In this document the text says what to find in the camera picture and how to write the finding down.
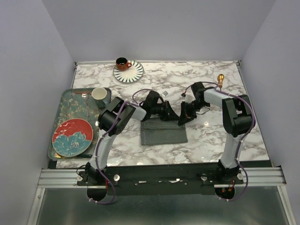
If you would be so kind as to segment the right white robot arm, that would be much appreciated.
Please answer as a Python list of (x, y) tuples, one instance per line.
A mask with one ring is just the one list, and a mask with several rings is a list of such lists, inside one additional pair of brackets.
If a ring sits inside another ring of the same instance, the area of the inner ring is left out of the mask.
[(190, 103), (181, 102), (181, 113), (178, 125), (186, 124), (197, 118), (200, 109), (215, 105), (222, 109), (223, 127), (227, 132), (225, 148), (217, 165), (216, 179), (225, 184), (239, 172), (239, 156), (242, 141), (255, 126), (253, 109), (247, 95), (236, 96), (218, 90), (216, 87), (205, 87), (202, 82), (191, 85), (195, 97)]

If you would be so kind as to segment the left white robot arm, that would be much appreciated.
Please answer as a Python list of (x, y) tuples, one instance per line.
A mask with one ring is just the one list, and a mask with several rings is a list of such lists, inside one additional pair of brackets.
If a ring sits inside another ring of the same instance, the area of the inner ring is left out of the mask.
[(116, 97), (105, 106), (97, 120), (99, 127), (97, 145), (85, 166), (88, 180), (93, 185), (99, 185), (103, 180), (108, 181), (103, 170), (107, 167), (109, 152), (116, 136), (124, 130), (129, 120), (145, 122), (152, 115), (158, 115), (162, 121), (179, 120), (170, 103), (164, 101), (160, 94), (153, 90), (141, 103), (131, 103)]

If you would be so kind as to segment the grey cloth napkin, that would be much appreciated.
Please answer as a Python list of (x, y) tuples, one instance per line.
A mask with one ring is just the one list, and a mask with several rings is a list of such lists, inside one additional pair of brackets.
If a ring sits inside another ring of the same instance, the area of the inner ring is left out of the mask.
[(142, 146), (188, 142), (185, 125), (179, 126), (178, 121), (162, 121), (159, 118), (141, 122), (140, 137)]

